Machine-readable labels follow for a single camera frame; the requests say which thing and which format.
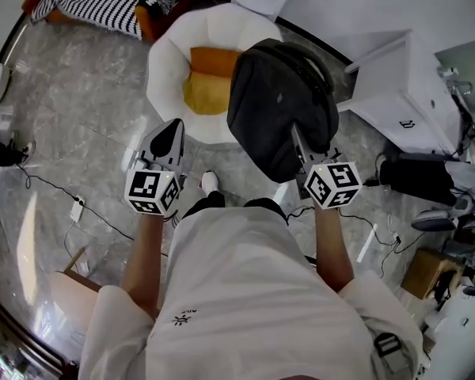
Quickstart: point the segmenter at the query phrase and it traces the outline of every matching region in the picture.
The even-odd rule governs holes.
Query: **orange sofa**
[[[171,24],[181,15],[189,11],[192,3],[195,0],[180,0],[173,8],[173,10],[166,16],[162,16],[157,20],[153,20],[148,11],[143,7],[135,8],[135,16],[139,22],[139,26],[142,30],[142,38],[144,40],[154,42],[162,34],[167,31]],[[32,15],[33,10],[40,3],[40,0],[25,0],[21,8],[28,15]],[[54,9],[51,11],[47,18],[47,21],[65,21],[65,22],[76,22],[73,18],[69,18],[66,15],[62,14],[59,10]]]

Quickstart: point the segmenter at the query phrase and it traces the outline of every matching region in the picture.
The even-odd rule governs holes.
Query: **black case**
[[[340,121],[333,91],[329,71],[312,51],[263,40],[237,59],[227,124],[266,176],[291,181],[301,168],[292,125],[313,151],[328,151]]]

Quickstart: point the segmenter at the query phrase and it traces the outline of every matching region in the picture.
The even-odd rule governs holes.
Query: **white chair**
[[[235,143],[227,127],[227,112],[200,116],[183,100],[183,82],[190,74],[190,48],[245,51],[267,38],[282,40],[278,28],[267,18],[234,4],[186,13],[150,49],[146,95],[164,121],[181,118],[192,138],[206,144]]]

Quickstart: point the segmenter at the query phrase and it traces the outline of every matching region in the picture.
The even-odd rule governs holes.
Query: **gray marble floor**
[[[353,81],[344,74],[342,63],[300,36],[285,29],[282,32],[286,40],[305,44],[325,60],[336,81],[338,101],[350,97]],[[139,217],[123,199],[125,171],[141,138],[161,122],[145,94],[149,48],[144,42],[93,26],[29,25],[10,61],[17,70],[0,104],[0,141],[6,143],[13,129],[19,130],[23,143],[36,140],[28,173],[83,196],[89,207],[132,237]],[[359,117],[350,112],[341,114],[335,145],[348,160],[356,162],[363,178],[374,173],[375,157],[385,143]],[[181,215],[201,198],[197,185],[208,169],[218,174],[222,190],[233,205],[273,196],[279,187],[238,147],[201,146],[187,139],[183,162],[188,179],[178,204]],[[84,333],[53,303],[48,280],[70,260],[64,238],[71,224],[72,203],[69,196],[37,179],[32,179],[27,189],[25,176],[16,167],[0,168],[0,221],[9,249],[0,252],[0,302],[40,339],[68,359],[79,360]],[[283,209],[290,212],[302,203],[309,202],[301,202],[290,183]],[[343,212],[376,224],[382,241],[393,242],[391,233],[397,233],[407,245],[419,235],[409,222],[429,207],[428,202],[386,188],[365,188]],[[390,247],[372,237],[369,249],[357,263],[371,228],[355,218],[342,218],[342,224],[355,270],[371,268],[380,273]],[[28,237],[29,229],[29,240],[25,240],[24,231]],[[290,229],[302,251],[314,256],[313,213],[294,219]],[[172,234],[171,225],[165,224],[165,251]],[[405,293],[399,283],[416,247],[437,246],[441,241],[439,236],[426,234],[407,252],[391,254],[384,264],[384,280],[418,322],[432,306]],[[66,236],[71,254],[83,245],[88,248],[77,265],[79,271],[99,284],[117,284],[130,241],[84,211],[81,221]]]

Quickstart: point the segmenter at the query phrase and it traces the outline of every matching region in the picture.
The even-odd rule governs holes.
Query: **yellow cushion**
[[[195,72],[232,78],[236,60],[241,52],[217,47],[192,47],[190,67]]]
[[[215,116],[227,111],[231,78],[192,71],[183,83],[184,102],[195,114]]]

